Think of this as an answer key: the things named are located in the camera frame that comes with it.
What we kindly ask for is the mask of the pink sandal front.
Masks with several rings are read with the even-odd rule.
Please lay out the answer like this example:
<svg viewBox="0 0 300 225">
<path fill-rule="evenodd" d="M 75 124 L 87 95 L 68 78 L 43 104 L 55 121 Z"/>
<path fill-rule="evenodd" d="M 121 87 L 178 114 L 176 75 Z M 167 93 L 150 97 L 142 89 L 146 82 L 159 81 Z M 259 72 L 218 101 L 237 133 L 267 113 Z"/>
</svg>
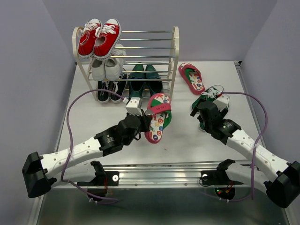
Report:
<svg viewBox="0 0 300 225">
<path fill-rule="evenodd" d="M 172 120 L 171 99 L 165 93 L 154 94 L 148 103 L 147 110 L 151 110 L 149 131 L 145 133 L 148 142 L 157 144 L 161 141 L 164 129 Z"/>
</svg>

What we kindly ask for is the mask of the green loafer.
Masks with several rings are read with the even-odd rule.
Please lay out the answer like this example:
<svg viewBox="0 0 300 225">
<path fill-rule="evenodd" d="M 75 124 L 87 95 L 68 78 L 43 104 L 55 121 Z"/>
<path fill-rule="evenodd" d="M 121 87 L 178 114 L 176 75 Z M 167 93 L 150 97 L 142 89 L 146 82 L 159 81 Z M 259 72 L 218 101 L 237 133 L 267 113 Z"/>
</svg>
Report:
<svg viewBox="0 0 300 225">
<path fill-rule="evenodd" d="M 132 69 L 133 72 L 129 74 L 129 79 L 142 79 L 142 81 L 129 82 L 129 98 L 141 98 L 143 96 L 143 87 L 145 79 L 144 67 L 142 64 L 136 64 Z"/>
<path fill-rule="evenodd" d="M 145 77 L 147 80 L 151 80 L 146 82 L 151 96 L 163 92 L 163 84 L 161 82 L 161 77 L 158 74 L 158 72 L 156 72 L 156 69 L 153 65 L 148 64 L 146 66 Z"/>
</svg>

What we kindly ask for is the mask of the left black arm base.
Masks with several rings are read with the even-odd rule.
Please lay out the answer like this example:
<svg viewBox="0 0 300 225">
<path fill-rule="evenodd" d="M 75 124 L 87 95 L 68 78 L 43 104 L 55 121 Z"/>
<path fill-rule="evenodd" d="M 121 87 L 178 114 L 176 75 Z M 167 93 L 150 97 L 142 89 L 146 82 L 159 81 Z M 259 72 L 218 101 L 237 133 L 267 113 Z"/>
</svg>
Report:
<svg viewBox="0 0 300 225">
<path fill-rule="evenodd" d="M 90 162 L 90 166 L 87 168 L 88 175 L 91 178 L 88 178 L 84 181 L 83 178 L 77 181 L 77 185 L 81 187 L 95 186 L 95 187 L 104 187 L 104 186 L 118 186 L 120 173 L 118 171 L 108 171 L 105 170 L 102 164 L 99 161 Z"/>
</svg>

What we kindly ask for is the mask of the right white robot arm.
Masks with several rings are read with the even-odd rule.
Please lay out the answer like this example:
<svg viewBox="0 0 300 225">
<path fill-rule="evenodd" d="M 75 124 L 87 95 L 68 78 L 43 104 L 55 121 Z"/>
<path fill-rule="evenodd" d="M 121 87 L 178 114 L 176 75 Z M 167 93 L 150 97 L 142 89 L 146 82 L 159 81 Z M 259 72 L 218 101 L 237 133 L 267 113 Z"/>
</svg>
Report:
<svg viewBox="0 0 300 225">
<path fill-rule="evenodd" d="M 200 101 L 191 112 L 204 123 L 204 130 L 214 139 L 242 154 L 254 169 L 226 159 L 215 170 L 201 172 L 204 186 L 245 184 L 268 196 L 278 207 L 287 208 L 300 194 L 300 164 L 290 163 L 256 144 L 237 123 L 225 119 L 228 110 L 220 111 L 211 101 Z"/>
</svg>

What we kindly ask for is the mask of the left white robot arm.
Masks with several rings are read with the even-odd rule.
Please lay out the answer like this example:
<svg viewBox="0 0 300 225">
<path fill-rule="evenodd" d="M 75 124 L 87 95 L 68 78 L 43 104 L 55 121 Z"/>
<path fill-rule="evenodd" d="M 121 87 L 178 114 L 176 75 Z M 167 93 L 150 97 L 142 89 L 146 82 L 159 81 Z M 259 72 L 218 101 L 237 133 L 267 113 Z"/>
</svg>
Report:
<svg viewBox="0 0 300 225">
<path fill-rule="evenodd" d="M 82 162 L 106 157 L 139 140 L 142 132 L 150 129 L 151 117 L 127 114 L 117 125 L 96 134 L 90 139 L 70 145 L 69 149 L 51 154 L 29 154 L 22 168 L 22 175 L 29 198 L 49 192 L 59 181 L 69 183 L 66 170 Z"/>
</svg>

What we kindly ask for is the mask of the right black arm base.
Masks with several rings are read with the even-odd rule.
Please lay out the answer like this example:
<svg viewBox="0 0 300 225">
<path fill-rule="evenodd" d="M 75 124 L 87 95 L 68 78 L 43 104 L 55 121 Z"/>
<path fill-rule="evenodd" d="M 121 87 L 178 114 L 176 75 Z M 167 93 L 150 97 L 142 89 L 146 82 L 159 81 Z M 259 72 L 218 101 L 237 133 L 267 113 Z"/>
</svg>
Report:
<svg viewBox="0 0 300 225">
<path fill-rule="evenodd" d="M 226 170 L 229 168 L 229 166 L 235 163 L 236 162 L 234 160 L 226 159 L 218 164 L 215 170 L 201 171 L 199 184 L 204 187 L 209 187 L 211 185 L 231 185 L 232 183 L 234 185 L 242 185 L 242 182 L 231 180 L 226 174 Z"/>
</svg>

